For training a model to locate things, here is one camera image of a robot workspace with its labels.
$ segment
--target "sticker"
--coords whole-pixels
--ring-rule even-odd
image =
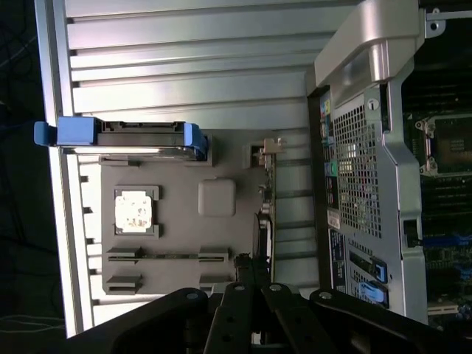
[[[341,221],[339,217],[339,213],[333,210],[327,211],[327,223],[329,226],[334,227],[335,229],[341,228]]]
[[[344,236],[330,229],[331,286],[346,293],[346,255]]]
[[[324,102],[324,112],[326,114],[330,114],[331,113],[331,104],[330,104],[330,100],[326,100]]]
[[[115,221],[124,233],[146,232],[153,225],[153,203],[141,190],[123,191],[115,198]]]

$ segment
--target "metal mesh panel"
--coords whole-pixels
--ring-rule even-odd
[[[375,131],[373,124],[367,124],[364,105],[336,119],[334,132],[341,220],[359,231],[382,238]]]
[[[349,244],[353,247],[356,247],[359,251],[362,251],[363,253],[368,254],[369,256],[373,255],[372,249],[369,249],[366,246],[363,246],[359,242],[355,242],[354,240],[349,239]]]

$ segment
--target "mounting hole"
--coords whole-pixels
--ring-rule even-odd
[[[233,336],[231,334],[223,334],[221,339],[223,339],[225,343],[228,343],[233,339]]]

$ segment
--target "blue plastic latch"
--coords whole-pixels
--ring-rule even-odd
[[[375,268],[377,269],[377,279],[380,280],[380,282],[386,282],[386,272],[385,272],[385,267],[376,264]]]
[[[365,295],[370,301],[373,302],[384,302],[385,296],[381,289],[377,288],[370,282],[361,282],[359,284],[359,291],[362,295]]]
[[[199,153],[207,155],[207,139],[201,132],[198,125],[193,123],[184,123],[184,146],[194,148]]]
[[[95,127],[93,117],[58,117],[58,145],[93,145]]]
[[[58,130],[46,122],[36,122],[34,130],[34,140],[36,145],[53,146],[56,144]]]

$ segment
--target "dark background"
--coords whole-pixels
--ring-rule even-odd
[[[0,81],[0,344],[3,353],[30,353],[65,336],[11,321],[61,320],[5,318],[63,318],[49,158],[32,135],[44,120],[33,0],[0,0]]]

